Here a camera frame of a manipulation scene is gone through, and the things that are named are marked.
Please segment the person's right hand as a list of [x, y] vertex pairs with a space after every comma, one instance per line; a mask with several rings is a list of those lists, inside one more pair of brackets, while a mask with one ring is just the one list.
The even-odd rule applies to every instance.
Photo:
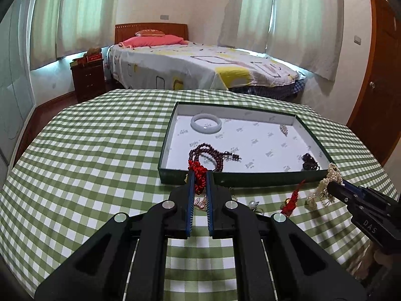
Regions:
[[384, 254], [379, 246], [374, 242], [369, 242], [369, 246], [361, 256], [353, 261], [347, 271], [357, 280], [364, 280], [369, 274], [369, 269], [374, 263], [386, 266], [390, 258]]

